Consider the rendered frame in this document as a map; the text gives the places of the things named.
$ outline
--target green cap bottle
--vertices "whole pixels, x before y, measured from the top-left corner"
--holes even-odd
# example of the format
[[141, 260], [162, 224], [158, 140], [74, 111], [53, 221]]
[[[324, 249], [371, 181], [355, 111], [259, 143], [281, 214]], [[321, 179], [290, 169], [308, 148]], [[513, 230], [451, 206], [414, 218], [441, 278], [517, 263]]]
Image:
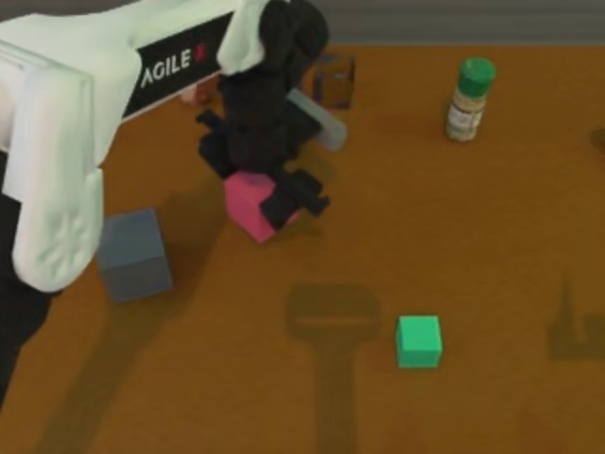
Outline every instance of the green cap bottle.
[[486, 59], [472, 57], [460, 65], [458, 91], [471, 98], [484, 97], [495, 79], [495, 65]]

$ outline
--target teal block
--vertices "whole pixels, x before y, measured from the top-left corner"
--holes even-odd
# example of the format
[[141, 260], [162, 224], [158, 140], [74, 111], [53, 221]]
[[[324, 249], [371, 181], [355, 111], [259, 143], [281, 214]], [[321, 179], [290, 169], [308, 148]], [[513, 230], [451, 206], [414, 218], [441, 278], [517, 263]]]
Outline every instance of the teal block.
[[399, 367], [436, 368], [439, 366], [443, 351], [439, 317], [431, 315], [399, 317], [395, 340]]

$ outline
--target gray background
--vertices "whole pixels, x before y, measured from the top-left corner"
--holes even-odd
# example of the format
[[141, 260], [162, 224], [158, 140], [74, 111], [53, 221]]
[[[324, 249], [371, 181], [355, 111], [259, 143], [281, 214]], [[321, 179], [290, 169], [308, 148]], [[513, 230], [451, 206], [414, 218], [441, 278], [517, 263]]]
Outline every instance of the gray background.
[[[0, 20], [30, 12], [84, 13], [126, 3], [129, 2], [0, 0]], [[315, 3], [329, 19], [333, 41], [338, 43], [605, 43], [605, 0], [315, 0]]]

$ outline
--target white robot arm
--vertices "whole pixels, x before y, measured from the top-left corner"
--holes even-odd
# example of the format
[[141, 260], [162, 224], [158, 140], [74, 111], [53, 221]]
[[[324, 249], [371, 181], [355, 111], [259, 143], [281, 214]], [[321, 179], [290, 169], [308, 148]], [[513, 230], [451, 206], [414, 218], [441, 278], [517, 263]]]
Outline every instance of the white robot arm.
[[22, 205], [12, 252], [22, 281], [54, 292], [79, 277], [100, 239], [99, 166], [120, 124], [260, 62], [267, 1], [141, 0], [0, 23], [2, 192]]

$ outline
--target pink cube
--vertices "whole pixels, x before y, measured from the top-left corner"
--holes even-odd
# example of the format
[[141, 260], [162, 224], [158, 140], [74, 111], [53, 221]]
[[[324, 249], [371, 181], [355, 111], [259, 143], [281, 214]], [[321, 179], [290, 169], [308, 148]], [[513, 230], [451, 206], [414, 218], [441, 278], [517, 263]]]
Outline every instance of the pink cube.
[[[229, 217], [259, 243], [275, 235], [261, 212], [260, 204], [269, 198], [275, 183], [267, 175], [237, 172], [225, 180], [225, 203]], [[298, 213], [288, 220], [291, 223]]]

